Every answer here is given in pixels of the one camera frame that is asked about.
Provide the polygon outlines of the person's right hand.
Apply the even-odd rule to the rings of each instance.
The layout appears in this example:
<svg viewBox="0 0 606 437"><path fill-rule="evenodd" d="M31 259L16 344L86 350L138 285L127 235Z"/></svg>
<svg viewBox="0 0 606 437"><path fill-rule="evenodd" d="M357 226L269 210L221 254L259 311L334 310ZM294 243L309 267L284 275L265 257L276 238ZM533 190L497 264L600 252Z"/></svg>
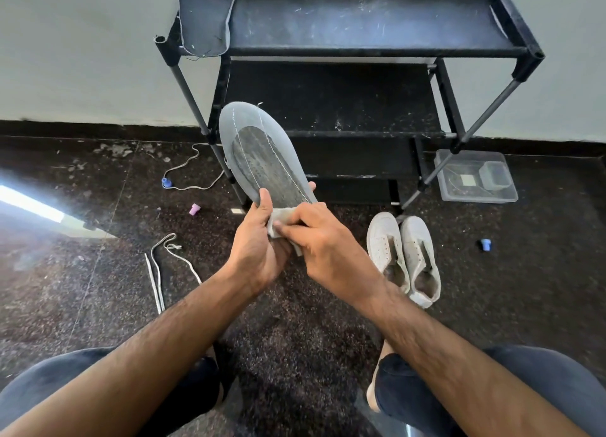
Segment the person's right hand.
<svg viewBox="0 0 606 437"><path fill-rule="evenodd" d="M298 246L307 274L333 295L359 309L385 284L351 231L325 203L302 203L288 224L309 227L309 245Z"/></svg>

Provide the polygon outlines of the person's left hand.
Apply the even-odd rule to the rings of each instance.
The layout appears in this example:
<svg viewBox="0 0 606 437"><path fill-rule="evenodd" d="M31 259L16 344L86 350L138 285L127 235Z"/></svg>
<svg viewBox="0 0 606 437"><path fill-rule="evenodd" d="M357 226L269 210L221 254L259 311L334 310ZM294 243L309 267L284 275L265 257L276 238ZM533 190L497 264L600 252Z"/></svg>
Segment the person's left hand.
<svg viewBox="0 0 606 437"><path fill-rule="evenodd" d="M236 230L226 267L258 296L281 274L292 252L288 240L269 239L267 228L258 224L258 204L253 204Z"/></svg>

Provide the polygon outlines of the small clear tray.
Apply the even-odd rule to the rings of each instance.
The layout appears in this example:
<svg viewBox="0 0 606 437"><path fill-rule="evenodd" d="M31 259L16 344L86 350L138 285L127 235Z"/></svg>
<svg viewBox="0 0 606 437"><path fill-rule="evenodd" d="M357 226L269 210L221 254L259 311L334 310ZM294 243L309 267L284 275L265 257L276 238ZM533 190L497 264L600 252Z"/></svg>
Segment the small clear tray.
<svg viewBox="0 0 606 437"><path fill-rule="evenodd" d="M513 180L507 165L500 161L487 161L479 169L482 187L488 191L501 191L510 188Z"/></svg>

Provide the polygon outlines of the dark grey shoe insole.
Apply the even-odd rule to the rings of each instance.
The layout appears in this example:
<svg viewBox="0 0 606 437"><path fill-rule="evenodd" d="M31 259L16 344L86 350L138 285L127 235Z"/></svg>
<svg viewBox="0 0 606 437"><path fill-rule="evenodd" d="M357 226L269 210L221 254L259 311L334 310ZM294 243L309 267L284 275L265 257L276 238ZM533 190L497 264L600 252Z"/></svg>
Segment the dark grey shoe insole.
<svg viewBox="0 0 606 437"><path fill-rule="evenodd" d="M216 58L230 47L229 22L236 0L179 0L182 46L190 56Z"/></svg>

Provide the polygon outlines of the person's right leg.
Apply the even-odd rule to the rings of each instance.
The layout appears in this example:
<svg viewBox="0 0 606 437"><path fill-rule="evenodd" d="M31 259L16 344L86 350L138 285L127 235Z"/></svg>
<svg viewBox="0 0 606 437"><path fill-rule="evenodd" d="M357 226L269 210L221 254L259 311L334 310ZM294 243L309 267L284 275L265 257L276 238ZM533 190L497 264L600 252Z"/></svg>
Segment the person's right leg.
<svg viewBox="0 0 606 437"><path fill-rule="evenodd" d="M584 366L557 351L497 345L484 352L540 394L591 437L606 437L606 388ZM466 437L420 376L398 354L381 361L381 412L429 437Z"/></svg>

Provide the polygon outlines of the person's left leg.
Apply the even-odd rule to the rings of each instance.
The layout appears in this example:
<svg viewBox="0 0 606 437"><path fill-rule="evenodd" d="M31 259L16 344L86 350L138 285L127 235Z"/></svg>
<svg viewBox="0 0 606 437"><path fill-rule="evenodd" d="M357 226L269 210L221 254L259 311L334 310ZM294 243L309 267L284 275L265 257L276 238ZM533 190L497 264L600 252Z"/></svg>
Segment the person's left leg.
<svg viewBox="0 0 606 437"><path fill-rule="evenodd" d="M64 387L115 347L72 351L23 371L0 392L0 430ZM167 396L137 437L167 437L224 399L225 389L215 351L210 348Z"/></svg>

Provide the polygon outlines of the person's leg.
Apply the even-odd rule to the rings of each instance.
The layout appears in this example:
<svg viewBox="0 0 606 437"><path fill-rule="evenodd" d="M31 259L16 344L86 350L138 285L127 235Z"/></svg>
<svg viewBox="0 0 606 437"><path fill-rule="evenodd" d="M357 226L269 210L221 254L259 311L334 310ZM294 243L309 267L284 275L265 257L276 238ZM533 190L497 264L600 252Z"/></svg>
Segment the person's leg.
<svg viewBox="0 0 606 437"><path fill-rule="evenodd" d="M0 392L0 430L64 387L115 347L72 351L23 371ZM167 396L137 437L167 437L224 399L225 389L215 351L210 348Z"/></svg>
<svg viewBox="0 0 606 437"><path fill-rule="evenodd" d="M557 351L497 345L484 352L540 394L591 437L606 437L606 388L584 366ZM420 376L398 354L381 361L381 412L429 437L466 437Z"/></svg>

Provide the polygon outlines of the clear plastic container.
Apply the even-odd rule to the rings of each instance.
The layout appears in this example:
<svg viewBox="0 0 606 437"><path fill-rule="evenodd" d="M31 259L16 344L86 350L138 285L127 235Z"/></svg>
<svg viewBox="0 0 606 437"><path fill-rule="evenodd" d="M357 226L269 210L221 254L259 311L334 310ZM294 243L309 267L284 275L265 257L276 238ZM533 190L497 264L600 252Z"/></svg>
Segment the clear plastic container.
<svg viewBox="0 0 606 437"><path fill-rule="evenodd" d="M436 176L441 199L446 202L483 204L517 202L519 197L514 182L510 188L501 191L488 191L482 187L479 169L487 161L504 162L508 167L504 155L494 151L462 150L452 156Z"/></svg>

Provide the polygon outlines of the white shoelace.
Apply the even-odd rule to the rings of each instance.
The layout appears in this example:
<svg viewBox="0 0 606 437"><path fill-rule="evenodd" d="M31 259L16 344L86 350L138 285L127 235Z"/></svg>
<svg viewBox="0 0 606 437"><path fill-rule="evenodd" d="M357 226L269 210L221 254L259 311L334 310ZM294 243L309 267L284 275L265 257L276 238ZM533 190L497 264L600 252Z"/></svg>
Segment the white shoelace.
<svg viewBox="0 0 606 437"><path fill-rule="evenodd" d="M173 243L175 239L176 234L170 233L166 235L163 239L155 243L155 245L151 247L149 252L144 253L144 258L147 264L148 276L153 289L156 311L158 315L160 315L165 310L165 304L163 300L161 269L158 262L156 261L155 251L158 247L162 246L168 254L173 257L179 258L178 255L175 255L173 253L173 250L178 250L181 248L179 245Z"/></svg>
<svg viewBox="0 0 606 437"><path fill-rule="evenodd" d="M188 266L189 270L191 271L191 273L193 274L193 276L195 277L195 280L197 281L198 285L202 284L202 280L199 276L199 274L197 273L197 271L195 270L193 264L191 261L189 261L187 258L183 257L182 255L178 254L177 251L182 250L182 246L179 244L174 244L172 242L166 242L163 244L163 248L172 256L177 258L178 260L186 263L186 265Z"/></svg>

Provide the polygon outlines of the white sneaker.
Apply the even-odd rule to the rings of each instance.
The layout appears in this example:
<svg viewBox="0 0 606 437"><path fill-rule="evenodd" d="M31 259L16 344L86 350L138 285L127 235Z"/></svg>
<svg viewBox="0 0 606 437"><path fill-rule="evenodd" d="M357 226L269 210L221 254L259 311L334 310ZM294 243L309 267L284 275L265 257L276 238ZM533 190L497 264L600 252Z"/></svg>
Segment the white sneaker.
<svg viewBox="0 0 606 437"><path fill-rule="evenodd" d="M387 211L376 214L367 230L367 253L386 279L405 295L411 290L402 235L396 218Z"/></svg>
<svg viewBox="0 0 606 437"><path fill-rule="evenodd" d="M408 297L422 309L431 307L441 296L441 276L436 265L430 232L418 216L406 217L400 227L410 290Z"/></svg>

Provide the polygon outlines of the black shoe rack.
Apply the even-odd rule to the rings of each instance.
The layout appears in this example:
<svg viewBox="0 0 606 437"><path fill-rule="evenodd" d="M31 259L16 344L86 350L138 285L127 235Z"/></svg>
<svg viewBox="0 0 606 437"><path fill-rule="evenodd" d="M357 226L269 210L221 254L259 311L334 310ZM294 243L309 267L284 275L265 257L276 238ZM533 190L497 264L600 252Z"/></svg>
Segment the black shoe rack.
<svg viewBox="0 0 606 437"><path fill-rule="evenodd" d="M230 47L197 58L179 8L155 45L242 208L219 136L222 109L259 106L328 203L406 209L545 58L512 0L236 0ZM512 80L464 129L444 60L511 58Z"/></svg>

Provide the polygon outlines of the small grey cloth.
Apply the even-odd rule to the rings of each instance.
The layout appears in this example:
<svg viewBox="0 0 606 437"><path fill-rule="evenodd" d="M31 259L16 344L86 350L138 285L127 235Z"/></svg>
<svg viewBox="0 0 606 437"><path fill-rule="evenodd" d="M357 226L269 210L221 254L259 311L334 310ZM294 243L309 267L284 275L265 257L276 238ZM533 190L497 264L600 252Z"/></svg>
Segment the small grey cloth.
<svg viewBox="0 0 606 437"><path fill-rule="evenodd" d="M270 240L285 239L285 237L275 228L275 223L288 224L296 208L273 208L273 211L267 221L267 235Z"/></svg>

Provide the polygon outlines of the person's left forearm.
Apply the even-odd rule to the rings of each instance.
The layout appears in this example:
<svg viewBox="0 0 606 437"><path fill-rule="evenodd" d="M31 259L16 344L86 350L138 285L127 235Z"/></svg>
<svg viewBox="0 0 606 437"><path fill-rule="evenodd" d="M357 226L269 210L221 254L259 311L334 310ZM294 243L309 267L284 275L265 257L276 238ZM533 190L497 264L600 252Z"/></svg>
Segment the person's left forearm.
<svg viewBox="0 0 606 437"><path fill-rule="evenodd" d="M246 279L224 266L0 437L133 437L251 295Z"/></svg>

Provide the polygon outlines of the person's right forearm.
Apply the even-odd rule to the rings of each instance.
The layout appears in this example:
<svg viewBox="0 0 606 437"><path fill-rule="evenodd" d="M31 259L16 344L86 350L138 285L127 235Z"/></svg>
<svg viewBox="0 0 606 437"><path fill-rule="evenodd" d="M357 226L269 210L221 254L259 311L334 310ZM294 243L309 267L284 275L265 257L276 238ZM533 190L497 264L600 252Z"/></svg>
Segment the person's right forearm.
<svg viewBox="0 0 606 437"><path fill-rule="evenodd" d="M352 304L380 329L468 437L589 437L383 275L362 281Z"/></svg>

